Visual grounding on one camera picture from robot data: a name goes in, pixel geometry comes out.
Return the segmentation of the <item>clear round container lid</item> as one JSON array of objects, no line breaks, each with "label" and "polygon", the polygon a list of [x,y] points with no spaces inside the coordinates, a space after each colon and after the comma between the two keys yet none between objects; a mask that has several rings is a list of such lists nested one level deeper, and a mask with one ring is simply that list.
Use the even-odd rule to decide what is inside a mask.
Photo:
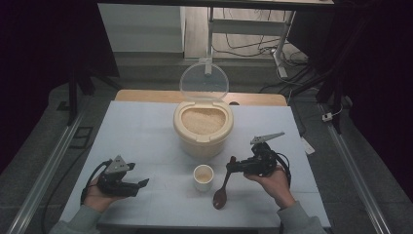
[{"label": "clear round container lid", "polygon": [[216,101],[228,94],[229,80],[216,64],[198,62],[183,72],[179,89],[189,99]]}]

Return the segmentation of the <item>dark curtain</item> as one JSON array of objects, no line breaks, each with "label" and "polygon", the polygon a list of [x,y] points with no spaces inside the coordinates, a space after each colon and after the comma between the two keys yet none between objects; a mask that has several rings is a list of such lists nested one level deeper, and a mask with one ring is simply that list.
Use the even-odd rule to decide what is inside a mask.
[{"label": "dark curtain", "polygon": [[48,106],[52,89],[119,71],[99,0],[0,0],[0,173]]},{"label": "dark curtain", "polygon": [[365,28],[339,75],[355,126],[413,202],[413,0],[333,0],[343,9],[300,11],[288,36],[319,72]]}]

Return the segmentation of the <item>white metal desk frame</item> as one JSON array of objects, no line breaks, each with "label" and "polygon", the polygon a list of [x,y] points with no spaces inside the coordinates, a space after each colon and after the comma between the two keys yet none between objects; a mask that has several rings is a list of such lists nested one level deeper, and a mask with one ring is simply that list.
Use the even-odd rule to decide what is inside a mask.
[{"label": "white metal desk frame", "polygon": [[[334,8],[334,0],[97,0],[103,4],[208,7],[206,60],[212,61],[212,35],[214,33],[271,35],[279,36],[280,42],[272,57],[277,66],[277,74],[286,78],[281,54],[284,42],[297,11],[321,11]],[[288,15],[284,21],[256,21],[246,19],[216,19],[215,8],[283,10]]]}]

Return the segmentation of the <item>person's left hand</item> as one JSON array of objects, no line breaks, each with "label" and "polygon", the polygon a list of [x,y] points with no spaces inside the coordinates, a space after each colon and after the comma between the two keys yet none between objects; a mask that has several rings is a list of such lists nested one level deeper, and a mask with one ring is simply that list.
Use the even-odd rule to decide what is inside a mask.
[{"label": "person's left hand", "polygon": [[122,197],[106,195],[102,193],[96,185],[90,185],[87,190],[84,205],[102,214],[112,203],[119,200],[122,200]]}]

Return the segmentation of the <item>white cup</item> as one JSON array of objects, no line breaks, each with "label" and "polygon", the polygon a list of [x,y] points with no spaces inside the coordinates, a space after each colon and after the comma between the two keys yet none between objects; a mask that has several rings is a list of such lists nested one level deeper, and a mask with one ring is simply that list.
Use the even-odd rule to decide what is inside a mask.
[{"label": "white cup", "polygon": [[[196,180],[196,175],[197,174],[210,174],[212,176],[212,179],[207,183],[201,183],[201,182],[198,182]],[[193,178],[194,178],[195,187],[201,192],[207,192],[212,187],[213,178],[214,178],[214,171],[213,171],[212,167],[210,167],[209,165],[199,165],[195,168],[195,170],[193,172]]]}]

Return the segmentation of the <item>white cabinet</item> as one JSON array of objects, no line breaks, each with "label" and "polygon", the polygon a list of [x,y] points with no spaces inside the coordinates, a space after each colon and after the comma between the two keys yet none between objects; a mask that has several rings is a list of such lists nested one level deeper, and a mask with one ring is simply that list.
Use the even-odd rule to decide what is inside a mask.
[{"label": "white cabinet", "polygon": [[184,52],[184,7],[99,3],[98,8],[114,52]]}]

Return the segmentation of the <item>white paper tag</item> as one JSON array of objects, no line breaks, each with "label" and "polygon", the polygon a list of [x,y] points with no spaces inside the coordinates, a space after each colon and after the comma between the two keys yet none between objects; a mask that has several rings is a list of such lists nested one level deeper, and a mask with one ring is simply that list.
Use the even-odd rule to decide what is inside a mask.
[{"label": "white paper tag", "polygon": [[301,141],[304,145],[304,149],[307,155],[311,155],[316,152],[314,147],[308,141],[306,141],[303,137],[301,138]]}]

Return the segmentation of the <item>wooden table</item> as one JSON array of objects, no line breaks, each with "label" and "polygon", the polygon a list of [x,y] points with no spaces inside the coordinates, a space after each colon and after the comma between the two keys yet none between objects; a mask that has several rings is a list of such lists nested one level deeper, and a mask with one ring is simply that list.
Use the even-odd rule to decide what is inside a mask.
[{"label": "wooden table", "polygon": [[[185,97],[179,91],[121,90],[115,99],[117,101],[180,103],[185,100]],[[287,106],[285,97],[277,94],[228,93],[222,100],[228,104],[237,103],[238,105]]]}]

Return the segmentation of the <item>uncooked rice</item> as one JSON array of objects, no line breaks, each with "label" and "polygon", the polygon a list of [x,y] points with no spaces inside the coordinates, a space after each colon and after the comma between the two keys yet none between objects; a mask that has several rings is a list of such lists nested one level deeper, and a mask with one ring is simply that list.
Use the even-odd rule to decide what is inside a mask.
[{"label": "uncooked rice", "polygon": [[226,122],[225,114],[218,109],[192,108],[181,115],[184,127],[197,135],[209,135],[219,131]]}]

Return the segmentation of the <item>aluminium floor rail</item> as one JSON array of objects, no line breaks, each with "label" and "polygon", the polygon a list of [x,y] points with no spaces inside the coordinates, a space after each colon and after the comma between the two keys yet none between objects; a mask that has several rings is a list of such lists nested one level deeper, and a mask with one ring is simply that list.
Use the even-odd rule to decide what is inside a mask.
[{"label": "aluminium floor rail", "polygon": [[321,114],[321,121],[327,126],[338,153],[349,173],[358,197],[371,220],[377,234],[393,234],[388,225],[376,199],[370,191],[361,171],[359,170],[353,154],[341,134],[339,134],[332,124],[332,120],[326,119],[327,113]]},{"label": "aluminium floor rail", "polygon": [[65,127],[56,146],[45,163],[45,166],[36,178],[6,234],[24,234],[41,200],[43,199],[47,188],[49,187],[52,178],[55,175],[56,170],[69,146],[69,143],[74,137],[74,134],[84,117],[84,114],[85,108],[82,107],[73,117],[70,124]]}]

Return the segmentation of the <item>person's right hand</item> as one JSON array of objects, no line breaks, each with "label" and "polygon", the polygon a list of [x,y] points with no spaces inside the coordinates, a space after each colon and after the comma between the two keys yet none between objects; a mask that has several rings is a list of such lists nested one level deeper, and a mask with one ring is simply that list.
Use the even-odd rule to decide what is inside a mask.
[{"label": "person's right hand", "polygon": [[290,192],[286,172],[282,166],[276,166],[268,176],[244,174],[244,177],[258,182],[281,209],[289,208],[296,203]]}]

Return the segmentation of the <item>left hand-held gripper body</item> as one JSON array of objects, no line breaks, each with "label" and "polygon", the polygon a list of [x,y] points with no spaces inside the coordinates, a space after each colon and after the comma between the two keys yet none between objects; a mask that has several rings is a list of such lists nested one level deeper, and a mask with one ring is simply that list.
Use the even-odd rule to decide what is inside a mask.
[{"label": "left hand-held gripper body", "polygon": [[127,163],[121,155],[118,155],[99,175],[96,185],[106,195],[135,197],[140,188],[138,183],[123,182],[127,172]]}]

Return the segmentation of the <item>brown wooden spoon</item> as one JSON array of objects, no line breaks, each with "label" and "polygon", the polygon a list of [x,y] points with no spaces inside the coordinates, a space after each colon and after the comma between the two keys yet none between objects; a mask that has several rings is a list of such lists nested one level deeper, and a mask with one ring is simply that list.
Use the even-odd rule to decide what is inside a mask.
[{"label": "brown wooden spoon", "polygon": [[230,178],[230,175],[232,173],[231,167],[236,162],[236,160],[237,160],[237,158],[235,156],[232,156],[230,158],[229,163],[226,165],[227,172],[226,172],[223,184],[214,193],[214,196],[213,196],[213,199],[212,199],[212,204],[217,210],[222,209],[225,206],[226,202],[227,202],[226,185],[227,185],[227,182],[228,182],[228,180]]}]

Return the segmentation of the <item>white table board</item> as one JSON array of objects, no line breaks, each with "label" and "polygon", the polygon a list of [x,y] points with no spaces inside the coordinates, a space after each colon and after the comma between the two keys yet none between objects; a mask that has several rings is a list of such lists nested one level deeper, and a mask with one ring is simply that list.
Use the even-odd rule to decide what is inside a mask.
[{"label": "white table board", "polygon": [[80,195],[93,170],[102,162],[122,156],[135,167],[128,182],[147,180],[133,198],[118,201],[103,214],[101,223],[141,227],[274,228],[279,226],[274,200],[256,182],[242,174],[227,175],[232,156],[251,156],[254,137],[273,135],[270,147],[290,162],[291,191],[306,213],[329,226],[319,190],[302,140],[287,106],[237,105],[235,122],[223,151],[208,160],[214,170],[213,189],[227,188],[225,207],[212,205],[212,191],[200,192],[193,179],[201,160],[188,156],[172,124],[173,103],[113,101],[94,145],[62,212],[70,220],[80,207]]}]

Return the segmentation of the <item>black stand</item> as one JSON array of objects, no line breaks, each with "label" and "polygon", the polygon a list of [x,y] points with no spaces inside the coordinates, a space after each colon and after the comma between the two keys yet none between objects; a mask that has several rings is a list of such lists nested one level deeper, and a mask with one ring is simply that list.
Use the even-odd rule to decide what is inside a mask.
[{"label": "black stand", "polygon": [[92,96],[95,91],[95,87],[92,78],[95,77],[108,86],[114,88],[116,91],[123,90],[123,87],[111,80],[108,76],[103,75],[96,69],[87,67],[83,70],[73,69],[69,75],[68,87],[69,87],[69,119],[68,126],[71,126],[75,118],[78,115],[78,92],[77,88],[80,88],[82,93],[86,96]]}]

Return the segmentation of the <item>cream plastic rice container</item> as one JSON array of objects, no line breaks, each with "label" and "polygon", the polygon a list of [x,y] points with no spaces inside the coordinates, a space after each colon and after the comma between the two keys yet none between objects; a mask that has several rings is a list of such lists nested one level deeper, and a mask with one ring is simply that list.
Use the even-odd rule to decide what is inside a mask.
[{"label": "cream plastic rice container", "polygon": [[[185,110],[192,108],[210,108],[221,110],[226,116],[223,127],[209,135],[197,135],[188,131],[181,119]],[[234,115],[230,106],[222,101],[183,101],[178,104],[173,113],[173,127],[180,137],[182,149],[190,156],[198,159],[209,159],[219,154],[228,135],[234,126]]]}]

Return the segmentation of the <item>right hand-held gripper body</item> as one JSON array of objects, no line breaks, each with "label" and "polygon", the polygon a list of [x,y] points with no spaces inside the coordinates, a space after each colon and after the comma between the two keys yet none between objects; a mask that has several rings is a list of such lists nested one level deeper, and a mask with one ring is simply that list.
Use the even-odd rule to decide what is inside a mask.
[{"label": "right hand-held gripper body", "polygon": [[253,156],[243,161],[243,172],[250,175],[263,175],[268,176],[277,165],[285,166],[285,162],[280,155],[271,149],[268,140],[276,137],[281,137],[284,132],[255,136],[250,144],[252,145],[251,151]]}]

